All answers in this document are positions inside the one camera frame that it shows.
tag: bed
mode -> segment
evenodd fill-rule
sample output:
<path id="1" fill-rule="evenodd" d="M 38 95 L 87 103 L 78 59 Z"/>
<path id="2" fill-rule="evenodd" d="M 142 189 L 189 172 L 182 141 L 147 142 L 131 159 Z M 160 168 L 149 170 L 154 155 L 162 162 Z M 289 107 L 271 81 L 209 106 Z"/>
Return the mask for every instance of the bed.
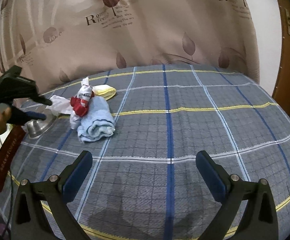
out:
<path id="1" fill-rule="evenodd" d="M 117 90 L 108 100 L 114 135 L 82 144 L 69 117 L 61 116 L 42 137 L 25 137 L 11 165 L 14 185 L 60 174 L 88 150 L 93 167 L 68 208 L 92 239 L 193 239 L 220 207 L 195 166 L 196 153 L 206 150 L 229 174 L 268 180 L 280 239 L 289 235 L 290 119 L 259 85 L 206 65 L 124 68 L 89 80 Z M 79 88 L 76 80 L 45 96 L 70 98 Z M 226 237 L 235 233 L 245 204 Z M 9 208 L 6 183 L 0 212 L 7 217 Z M 43 208 L 55 235 L 64 238 L 48 204 Z"/>

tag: yellow object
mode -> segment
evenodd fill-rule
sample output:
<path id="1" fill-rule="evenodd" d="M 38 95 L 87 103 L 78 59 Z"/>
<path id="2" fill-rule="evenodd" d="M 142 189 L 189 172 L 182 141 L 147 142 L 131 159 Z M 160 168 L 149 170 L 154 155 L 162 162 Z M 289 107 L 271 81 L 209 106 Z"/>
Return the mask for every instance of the yellow object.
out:
<path id="1" fill-rule="evenodd" d="M 108 85 L 99 85 L 93 87 L 93 92 L 95 96 L 100 96 L 108 100 L 116 94 L 116 89 Z"/>

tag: wire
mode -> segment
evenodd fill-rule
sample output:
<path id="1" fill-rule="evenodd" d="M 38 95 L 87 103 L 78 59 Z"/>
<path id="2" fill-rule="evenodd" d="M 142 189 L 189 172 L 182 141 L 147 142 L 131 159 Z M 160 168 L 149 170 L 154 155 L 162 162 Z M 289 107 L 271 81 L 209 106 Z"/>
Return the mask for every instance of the wire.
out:
<path id="1" fill-rule="evenodd" d="M 10 173 L 10 182 L 11 182 L 11 192 L 10 192 L 10 209 L 9 209 L 9 215 L 8 215 L 8 220 L 7 220 L 7 224 L 5 229 L 3 230 L 3 233 L 1 235 L 1 237 L 3 238 L 4 235 L 6 234 L 6 231 L 8 230 L 8 226 L 10 223 L 10 219 L 11 219 L 11 214 L 12 214 L 12 205 L 13 205 L 13 180 L 12 180 L 12 174 L 11 174 L 11 170 L 9 170 Z M 8 234 L 9 234 L 9 239 L 11 239 L 11 233 L 8 230 Z"/>

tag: door latch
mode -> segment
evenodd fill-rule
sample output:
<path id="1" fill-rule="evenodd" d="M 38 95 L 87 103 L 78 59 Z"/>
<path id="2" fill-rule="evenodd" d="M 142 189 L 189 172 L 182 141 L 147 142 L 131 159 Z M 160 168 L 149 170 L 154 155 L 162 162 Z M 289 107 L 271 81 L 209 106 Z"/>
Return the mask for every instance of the door latch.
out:
<path id="1" fill-rule="evenodd" d="M 287 29 L 288 29 L 288 33 L 290 35 L 290 13 L 287 10 L 287 8 L 285 8 L 285 12 L 286 12 L 286 18 L 287 18 Z"/>

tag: blue gripper pad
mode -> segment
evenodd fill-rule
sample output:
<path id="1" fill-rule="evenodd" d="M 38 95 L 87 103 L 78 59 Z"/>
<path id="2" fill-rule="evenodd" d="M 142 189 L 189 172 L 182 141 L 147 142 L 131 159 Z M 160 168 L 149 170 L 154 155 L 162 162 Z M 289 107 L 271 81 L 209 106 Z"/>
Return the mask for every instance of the blue gripper pad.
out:
<path id="1" fill-rule="evenodd" d="M 75 199 L 92 165 L 92 154 L 88 151 L 82 151 L 73 164 L 66 166 L 59 175 L 58 191 L 62 193 L 65 203 Z"/>
<path id="2" fill-rule="evenodd" d="M 196 155 L 196 167 L 216 202 L 223 203 L 230 190 L 229 175 L 217 165 L 206 151 Z"/>
<path id="3" fill-rule="evenodd" d="M 46 115 L 45 114 L 28 111 L 28 112 L 26 112 L 26 115 L 27 115 L 29 120 L 31 120 L 31 119 L 34 119 L 34 120 L 46 120 Z"/>

